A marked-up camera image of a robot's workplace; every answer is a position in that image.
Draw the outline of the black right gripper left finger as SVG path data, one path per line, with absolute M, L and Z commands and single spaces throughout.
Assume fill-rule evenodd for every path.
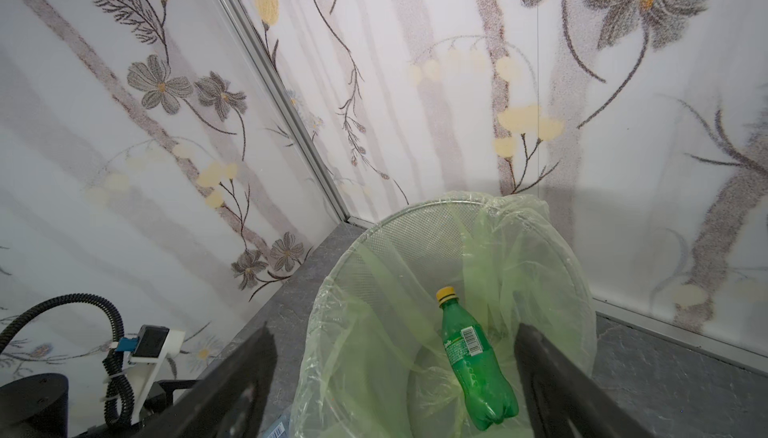
M 263 326 L 201 380 L 155 379 L 124 437 L 256 437 L 277 364 Z

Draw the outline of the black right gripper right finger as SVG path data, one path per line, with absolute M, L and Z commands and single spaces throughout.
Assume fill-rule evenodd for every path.
M 514 352 L 536 438 L 652 435 L 537 328 L 519 326 Z

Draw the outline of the crushed green bottle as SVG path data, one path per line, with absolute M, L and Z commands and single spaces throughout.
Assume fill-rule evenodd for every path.
M 436 299 L 442 311 L 441 342 L 472 424 L 485 431 L 516 417 L 518 400 L 479 322 L 460 304 L 454 288 L 438 290 Z

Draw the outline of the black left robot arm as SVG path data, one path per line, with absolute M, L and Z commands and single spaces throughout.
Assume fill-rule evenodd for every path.
M 111 340 L 102 367 L 106 373 L 104 423 L 90 428 L 84 437 L 134 437 L 163 411 L 174 394 L 188 390 L 195 380 L 160 380 L 164 364 L 173 365 L 182 352 L 186 333 L 163 326 L 144 325 L 128 336 L 118 309 L 109 300 L 87 293 L 66 294 L 43 301 L 14 318 L 1 333 L 6 349 L 16 335 L 45 312 L 87 304 L 108 318 Z M 1 387 L 1 435 L 3 437 L 67 437 L 69 435 L 69 380 L 60 373 L 41 373 L 19 378 Z

